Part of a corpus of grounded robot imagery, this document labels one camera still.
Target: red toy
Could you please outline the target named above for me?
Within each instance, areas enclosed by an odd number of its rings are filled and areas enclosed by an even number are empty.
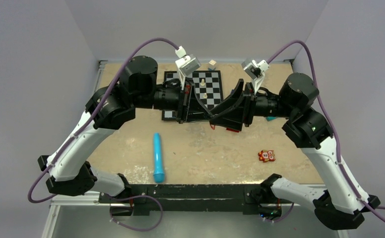
[[[261,152],[258,153],[258,159],[263,161],[263,163],[276,160],[273,150],[261,150]]]

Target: beige table surface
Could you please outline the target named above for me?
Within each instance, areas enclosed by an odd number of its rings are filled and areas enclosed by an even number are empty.
[[[120,65],[106,64],[100,87],[110,83]],[[172,70],[176,70],[174,64],[159,64],[158,83],[163,82],[164,71]],[[217,70],[221,71],[224,97],[239,78],[250,81],[240,64],[219,64]],[[291,73],[288,63],[272,64],[263,86],[278,93]],[[88,161],[98,169],[124,174],[130,183],[154,183],[153,134],[158,132],[165,183],[260,183],[272,173],[298,183],[322,183],[311,162],[281,129],[285,121],[254,117],[250,127],[235,133],[219,126],[212,130],[208,122],[163,122],[161,111],[136,109],[136,118],[102,142]],[[257,153],[263,149],[274,150],[276,161],[259,161]]]

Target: blue toy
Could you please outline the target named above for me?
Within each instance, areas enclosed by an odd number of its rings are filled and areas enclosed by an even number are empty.
[[[163,171],[162,145],[160,143],[159,133],[153,136],[154,148],[154,173],[153,178],[155,182],[163,182],[165,180],[165,172]]]

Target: gray wall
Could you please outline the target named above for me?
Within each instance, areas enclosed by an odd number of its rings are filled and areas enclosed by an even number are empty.
[[[201,60],[268,58],[291,39],[306,40],[327,0],[66,0],[93,54],[123,59],[140,42],[167,37]],[[294,46],[278,60],[294,59]],[[141,51],[173,60],[171,48]]]
[[[64,0],[0,0],[0,238],[40,237],[48,204],[26,200],[36,159],[74,127],[96,69]]]
[[[365,190],[385,205],[385,0],[329,0],[307,43],[343,157]],[[303,50],[294,70],[310,74]],[[352,234],[385,237],[385,224],[365,217]]]

